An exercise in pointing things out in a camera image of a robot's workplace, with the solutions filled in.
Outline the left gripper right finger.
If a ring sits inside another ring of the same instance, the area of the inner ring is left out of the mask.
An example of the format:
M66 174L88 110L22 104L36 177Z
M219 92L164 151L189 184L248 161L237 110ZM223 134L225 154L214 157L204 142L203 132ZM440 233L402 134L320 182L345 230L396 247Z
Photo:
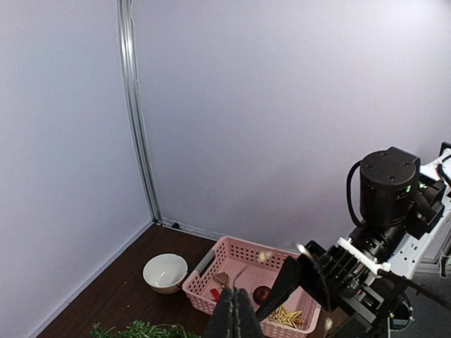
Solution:
M260 323L245 289L235 288L235 337L263 337Z

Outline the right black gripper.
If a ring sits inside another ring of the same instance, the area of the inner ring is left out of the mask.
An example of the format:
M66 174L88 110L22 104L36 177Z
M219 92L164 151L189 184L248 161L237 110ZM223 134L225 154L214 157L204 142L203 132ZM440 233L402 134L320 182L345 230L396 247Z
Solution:
M315 242L300 251L306 262L302 287L322 306L347 314L328 337L386 337L388 325L407 322L405 292L433 239L446 224L446 153L429 164L396 147L369 154L350 169L359 176L359 208L351 209L352 233L343 239L369 258L390 263L374 275L337 242Z

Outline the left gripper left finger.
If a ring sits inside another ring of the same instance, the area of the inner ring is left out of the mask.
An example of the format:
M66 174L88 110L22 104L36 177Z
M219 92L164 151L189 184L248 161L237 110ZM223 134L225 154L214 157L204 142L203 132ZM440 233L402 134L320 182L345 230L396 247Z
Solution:
M232 289L224 289L204 331L204 338L234 337L235 295Z

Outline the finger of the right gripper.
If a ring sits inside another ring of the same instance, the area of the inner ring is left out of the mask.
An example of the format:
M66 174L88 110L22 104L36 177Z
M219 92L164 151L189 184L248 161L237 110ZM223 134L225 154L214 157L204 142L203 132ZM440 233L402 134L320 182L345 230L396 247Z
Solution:
M270 294L256 311L256 317L259 323L265 320L279 306L283 305L299 287L301 272L302 266L297 259L288 256L284 260Z

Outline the red bauble ornament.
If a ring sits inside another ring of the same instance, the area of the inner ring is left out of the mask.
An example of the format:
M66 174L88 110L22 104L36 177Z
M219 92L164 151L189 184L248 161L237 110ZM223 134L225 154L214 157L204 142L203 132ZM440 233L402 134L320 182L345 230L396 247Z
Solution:
M253 301L261 306L271 293L271 288L266 285L258 286L252 293Z

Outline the red burlap bow ornament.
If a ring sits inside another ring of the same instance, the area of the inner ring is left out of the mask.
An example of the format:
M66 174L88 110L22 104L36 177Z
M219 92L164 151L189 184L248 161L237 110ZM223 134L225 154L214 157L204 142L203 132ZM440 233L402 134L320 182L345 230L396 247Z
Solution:
M219 272L213 276L214 286L209 290L215 302L221 297L221 292L227 289L230 283L230 276L226 272Z

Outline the small green christmas tree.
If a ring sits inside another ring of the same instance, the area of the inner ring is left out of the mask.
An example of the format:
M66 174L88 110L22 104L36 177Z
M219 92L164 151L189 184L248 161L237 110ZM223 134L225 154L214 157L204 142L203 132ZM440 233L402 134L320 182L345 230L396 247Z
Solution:
M89 335L94 338L199 338L198 334L186 331L181 325L153 325L140 320L132 322L124 330L105 329L97 323Z

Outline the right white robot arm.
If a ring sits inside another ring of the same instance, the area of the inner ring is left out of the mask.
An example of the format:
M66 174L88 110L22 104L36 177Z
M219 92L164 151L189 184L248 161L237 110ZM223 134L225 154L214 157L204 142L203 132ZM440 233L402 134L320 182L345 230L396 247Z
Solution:
M327 337L387 337L398 312L410 315L406 290L450 304L412 281L433 237L450 221L450 145L422 165L396 147L373 152L351 168L359 175L359 209L351 210L354 230L325 249L316 242L288 256L271 292L256 311L258 321L274 318L297 289L327 311L347 319Z

